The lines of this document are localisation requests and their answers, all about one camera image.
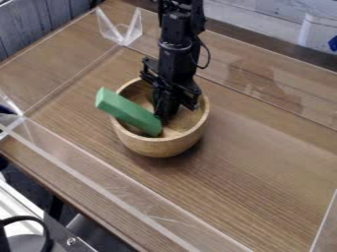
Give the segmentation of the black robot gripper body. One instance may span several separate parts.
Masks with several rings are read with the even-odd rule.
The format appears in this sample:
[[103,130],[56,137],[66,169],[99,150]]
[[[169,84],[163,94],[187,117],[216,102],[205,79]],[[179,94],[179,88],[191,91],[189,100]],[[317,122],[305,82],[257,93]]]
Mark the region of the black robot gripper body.
[[181,105],[190,110],[198,108],[202,90],[194,76],[198,69],[201,45],[189,41],[185,45],[159,42],[159,59],[145,57],[141,78],[166,93],[179,96]]

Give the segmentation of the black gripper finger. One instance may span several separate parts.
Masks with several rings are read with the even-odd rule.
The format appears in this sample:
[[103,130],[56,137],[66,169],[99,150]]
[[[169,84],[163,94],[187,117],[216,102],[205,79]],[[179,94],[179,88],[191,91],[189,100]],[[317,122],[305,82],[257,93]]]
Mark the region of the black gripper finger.
[[167,104],[167,97],[166,92],[155,88],[153,91],[153,101],[154,101],[154,114],[162,120],[167,119],[167,112],[166,112],[166,104]]
[[166,94],[166,120],[170,120],[178,113],[181,106],[179,96],[175,93],[169,92]]

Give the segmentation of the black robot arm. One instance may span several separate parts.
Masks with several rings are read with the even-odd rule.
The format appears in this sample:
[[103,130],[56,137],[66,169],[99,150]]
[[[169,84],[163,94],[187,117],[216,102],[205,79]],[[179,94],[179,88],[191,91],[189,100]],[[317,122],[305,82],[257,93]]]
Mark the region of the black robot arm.
[[153,86],[154,114],[163,123],[175,116],[179,106],[199,108],[202,90],[194,76],[199,65],[199,34],[206,30],[203,0],[158,0],[159,58],[145,57],[141,79]]

